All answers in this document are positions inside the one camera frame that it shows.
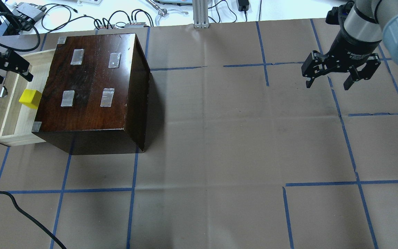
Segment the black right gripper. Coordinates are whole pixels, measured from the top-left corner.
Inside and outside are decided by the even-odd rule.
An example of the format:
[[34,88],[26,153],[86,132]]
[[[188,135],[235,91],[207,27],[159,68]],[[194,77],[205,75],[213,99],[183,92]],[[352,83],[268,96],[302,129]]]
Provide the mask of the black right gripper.
[[329,51],[325,54],[313,50],[301,67],[306,77],[306,88],[311,88],[315,79],[330,72],[349,72],[344,81],[344,90],[349,90],[361,78],[369,78],[381,64],[375,53],[379,41],[360,41],[349,35],[338,33]]

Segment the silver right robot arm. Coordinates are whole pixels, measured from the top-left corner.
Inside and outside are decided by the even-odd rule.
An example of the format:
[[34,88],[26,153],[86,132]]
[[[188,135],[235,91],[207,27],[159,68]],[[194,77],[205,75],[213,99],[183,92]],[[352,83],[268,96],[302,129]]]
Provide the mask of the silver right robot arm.
[[381,42],[398,65],[398,0],[350,0],[333,7],[325,21],[340,30],[326,54],[313,50],[303,63],[307,88],[331,72],[349,73],[345,90],[371,79],[381,64],[375,53]]

